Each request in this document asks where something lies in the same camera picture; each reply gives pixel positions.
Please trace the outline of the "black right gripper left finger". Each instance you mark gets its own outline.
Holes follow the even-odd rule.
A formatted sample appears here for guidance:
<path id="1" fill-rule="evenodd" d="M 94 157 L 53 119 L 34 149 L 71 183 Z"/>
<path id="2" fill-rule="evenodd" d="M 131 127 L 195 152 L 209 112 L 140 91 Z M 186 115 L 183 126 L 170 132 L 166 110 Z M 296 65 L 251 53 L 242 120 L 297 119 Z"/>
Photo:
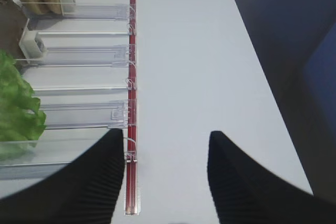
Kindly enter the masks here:
<path id="1" fill-rule="evenodd" d="M 111 223 L 124 178 L 123 132 L 111 129 L 58 172 L 1 200 L 1 223 Z"/>

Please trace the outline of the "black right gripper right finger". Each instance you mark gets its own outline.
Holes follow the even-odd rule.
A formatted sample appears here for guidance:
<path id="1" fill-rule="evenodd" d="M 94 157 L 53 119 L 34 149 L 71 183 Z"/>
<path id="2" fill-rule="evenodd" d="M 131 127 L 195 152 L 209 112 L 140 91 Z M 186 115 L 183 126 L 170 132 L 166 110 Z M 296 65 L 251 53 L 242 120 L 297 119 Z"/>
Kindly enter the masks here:
<path id="1" fill-rule="evenodd" d="M 223 132 L 209 137 L 207 178 L 220 223 L 335 223 L 335 205 L 286 182 Z"/>

